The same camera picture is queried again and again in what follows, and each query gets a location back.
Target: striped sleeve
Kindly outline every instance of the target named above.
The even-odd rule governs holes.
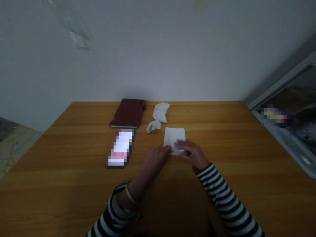
[[[211,163],[197,173],[232,236],[263,237],[261,227]]]
[[[89,230],[86,237],[120,236],[130,222],[135,222],[142,216],[121,207],[117,203],[118,195],[128,183],[117,186],[107,200],[107,207],[102,216]]]

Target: smartphone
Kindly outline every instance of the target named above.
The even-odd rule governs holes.
[[[128,164],[134,142],[134,134],[133,128],[121,128],[119,130],[116,135],[116,141],[106,161],[106,168],[122,169]]]

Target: white paper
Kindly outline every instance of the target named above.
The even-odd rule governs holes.
[[[167,122],[165,114],[167,113],[169,106],[170,104],[164,102],[157,104],[155,106],[154,113],[152,114],[154,119],[159,122]]]
[[[150,122],[147,126],[147,133],[151,133],[155,129],[160,129],[161,123],[157,120]]]
[[[178,142],[177,140],[185,141],[184,128],[166,128],[164,146],[171,145],[173,150],[173,152],[171,152],[169,155],[179,155],[186,153],[184,149],[178,149],[175,147],[174,143]]]

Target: wood grain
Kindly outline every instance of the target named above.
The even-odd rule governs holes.
[[[147,102],[130,163],[105,169],[119,102],[74,102],[0,180],[1,236],[84,236],[114,187],[130,181],[165,127],[202,147],[268,236],[316,235],[316,186],[241,102],[169,102],[167,124],[146,133]],[[206,236],[206,213],[228,236],[192,167],[170,157],[142,201],[145,217],[126,236]]]

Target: notebook cover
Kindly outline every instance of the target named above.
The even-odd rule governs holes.
[[[122,99],[110,122],[110,127],[137,128],[141,119],[144,103],[144,100]]]

